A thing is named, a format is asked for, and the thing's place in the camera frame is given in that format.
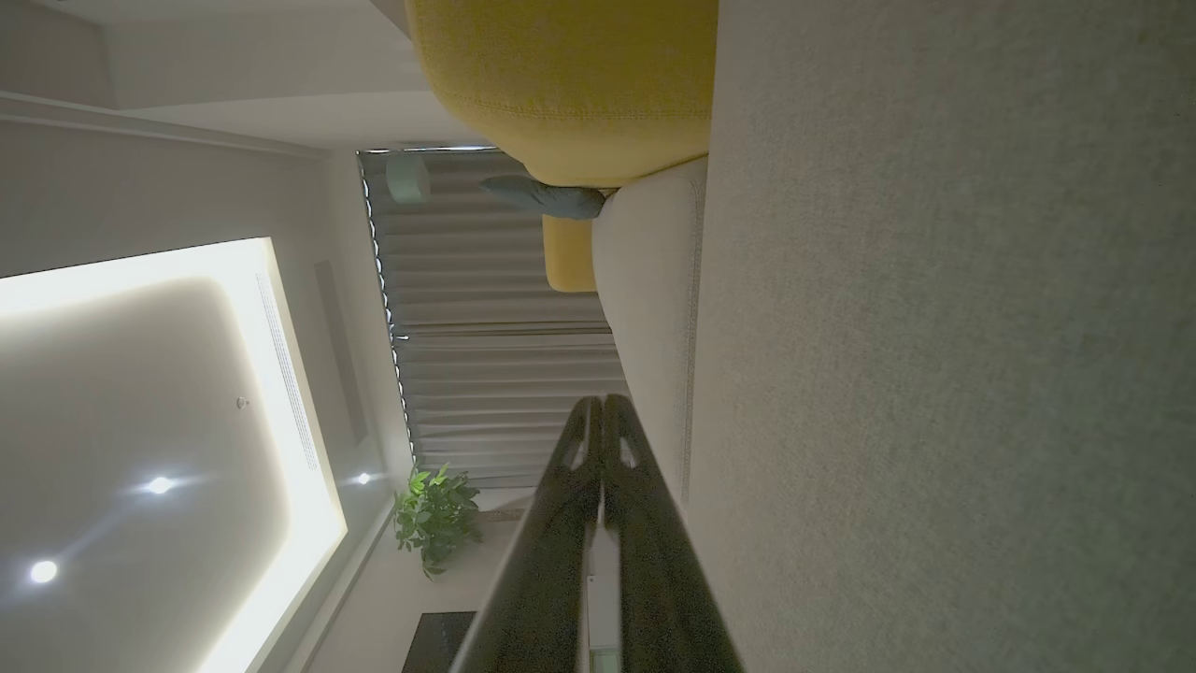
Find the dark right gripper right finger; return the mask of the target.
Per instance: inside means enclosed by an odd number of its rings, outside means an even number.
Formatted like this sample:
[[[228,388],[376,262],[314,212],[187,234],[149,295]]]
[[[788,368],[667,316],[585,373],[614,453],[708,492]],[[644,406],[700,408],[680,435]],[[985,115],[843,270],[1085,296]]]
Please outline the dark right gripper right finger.
[[[605,516],[620,537],[623,672],[740,672],[730,630],[633,402],[603,402]]]

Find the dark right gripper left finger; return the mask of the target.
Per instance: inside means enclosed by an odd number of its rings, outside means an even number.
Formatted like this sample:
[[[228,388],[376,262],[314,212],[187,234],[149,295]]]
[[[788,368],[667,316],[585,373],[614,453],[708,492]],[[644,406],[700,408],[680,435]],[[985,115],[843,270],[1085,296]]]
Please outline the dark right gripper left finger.
[[[602,498],[602,399],[573,405],[453,672],[576,672],[587,531]]]

